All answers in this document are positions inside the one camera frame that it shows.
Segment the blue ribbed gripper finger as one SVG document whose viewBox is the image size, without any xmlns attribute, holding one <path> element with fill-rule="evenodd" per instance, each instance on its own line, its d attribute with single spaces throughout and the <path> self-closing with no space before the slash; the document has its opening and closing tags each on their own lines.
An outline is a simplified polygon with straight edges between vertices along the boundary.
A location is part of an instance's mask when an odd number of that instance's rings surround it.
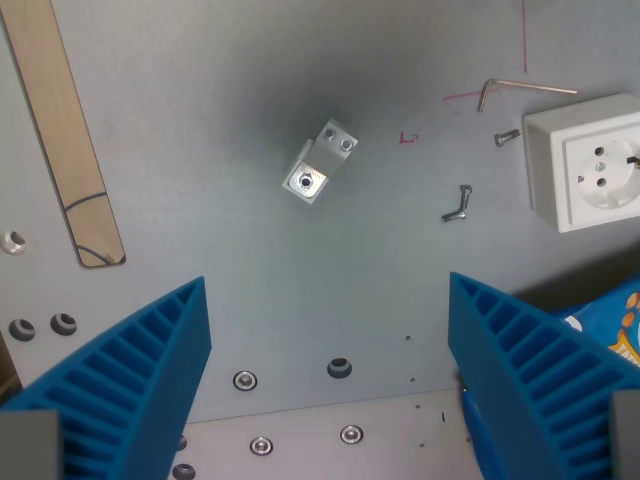
<svg viewBox="0 0 640 480">
<path fill-rule="evenodd" d="M 449 348 L 484 426 L 485 476 L 611 479 L 609 406 L 631 362 L 520 299 L 450 276 Z"/>
<path fill-rule="evenodd" d="M 4 408 L 59 415 L 66 479 L 166 479 L 211 348 L 197 277 L 96 336 Z"/>
</svg>

